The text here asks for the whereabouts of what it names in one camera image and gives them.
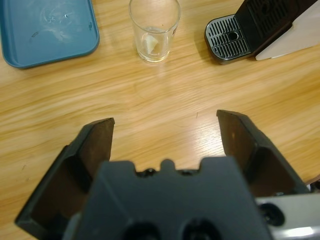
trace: coffee machine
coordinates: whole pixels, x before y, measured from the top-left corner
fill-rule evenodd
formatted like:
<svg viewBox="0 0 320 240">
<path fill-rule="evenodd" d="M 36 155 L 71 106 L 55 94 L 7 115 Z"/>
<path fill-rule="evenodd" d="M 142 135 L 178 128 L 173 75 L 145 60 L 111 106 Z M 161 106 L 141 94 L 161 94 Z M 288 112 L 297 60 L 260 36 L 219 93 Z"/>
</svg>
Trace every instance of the coffee machine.
<svg viewBox="0 0 320 240">
<path fill-rule="evenodd" d="M 320 43 L 320 0 L 245 0 L 205 28 L 211 55 L 228 64 L 276 58 Z"/>
</svg>

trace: plastic tray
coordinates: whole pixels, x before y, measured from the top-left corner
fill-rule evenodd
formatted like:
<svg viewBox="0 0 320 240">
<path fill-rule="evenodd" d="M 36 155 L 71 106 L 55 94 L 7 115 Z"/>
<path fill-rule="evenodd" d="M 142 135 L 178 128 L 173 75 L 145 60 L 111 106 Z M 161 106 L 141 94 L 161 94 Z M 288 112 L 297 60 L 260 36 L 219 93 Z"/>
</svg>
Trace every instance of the plastic tray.
<svg viewBox="0 0 320 240">
<path fill-rule="evenodd" d="M 84 56 L 99 44 L 91 0 L 0 0 L 5 61 L 29 68 Z"/>
</svg>

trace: screw hole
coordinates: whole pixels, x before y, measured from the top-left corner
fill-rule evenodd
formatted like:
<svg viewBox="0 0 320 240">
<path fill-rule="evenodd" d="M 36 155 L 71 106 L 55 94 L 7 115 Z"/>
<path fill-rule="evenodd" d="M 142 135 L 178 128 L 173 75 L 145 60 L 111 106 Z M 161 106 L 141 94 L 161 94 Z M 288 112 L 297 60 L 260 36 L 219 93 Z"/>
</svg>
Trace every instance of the screw hole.
<svg viewBox="0 0 320 240">
<path fill-rule="evenodd" d="M 184 229 L 183 240 L 221 240 L 221 236 L 208 220 L 193 219 Z"/>
<path fill-rule="evenodd" d="M 269 225 L 278 227 L 285 223 L 285 215 L 276 205 L 272 203 L 264 203 L 259 207 L 265 221 Z"/>
<path fill-rule="evenodd" d="M 160 234 L 151 223 L 135 223 L 127 229 L 123 240 L 160 240 Z"/>
</svg>

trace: table surface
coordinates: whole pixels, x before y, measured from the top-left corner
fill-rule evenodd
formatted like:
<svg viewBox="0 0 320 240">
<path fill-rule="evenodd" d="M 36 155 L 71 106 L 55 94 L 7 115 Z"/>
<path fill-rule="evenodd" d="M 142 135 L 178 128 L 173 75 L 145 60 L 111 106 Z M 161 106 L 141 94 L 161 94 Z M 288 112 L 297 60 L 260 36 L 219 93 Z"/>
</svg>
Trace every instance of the table surface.
<svg viewBox="0 0 320 240">
<path fill-rule="evenodd" d="M 81 127 L 113 117 L 111 160 L 138 170 L 197 168 L 223 155 L 217 109 L 248 115 L 304 181 L 320 173 L 320 45 L 276 59 L 219 65 L 207 23 L 243 0 L 179 0 L 182 16 L 162 63 L 135 50 L 129 0 L 92 0 L 100 31 L 85 57 L 15 69 L 0 59 L 0 239 L 31 239 L 13 221 Z"/>
</svg>

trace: wood grain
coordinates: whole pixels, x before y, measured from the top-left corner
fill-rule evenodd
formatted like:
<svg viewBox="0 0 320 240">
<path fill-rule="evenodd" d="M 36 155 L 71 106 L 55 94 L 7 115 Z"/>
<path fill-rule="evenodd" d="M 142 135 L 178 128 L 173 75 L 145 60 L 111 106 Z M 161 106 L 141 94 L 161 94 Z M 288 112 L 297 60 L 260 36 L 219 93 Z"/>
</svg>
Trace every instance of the wood grain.
<svg viewBox="0 0 320 240">
<path fill-rule="evenodd" d="M 111 159 L 138 170 L 196 168 L 223 155 L 217 109 L 249 115 L 304 181 L 320 173 L 320 45 L 276 59 L 218 65 L 206 24 L 243 0 L 179 0 L 169 57 L 136 53 L 129 0 L 92 0 L 100 45 L 91 55 L 27 70 L 0 59 L 0 239 L 31 239 L 18 212 L 64 145 L 89 122 L 114 117 Z"/>
</svg>

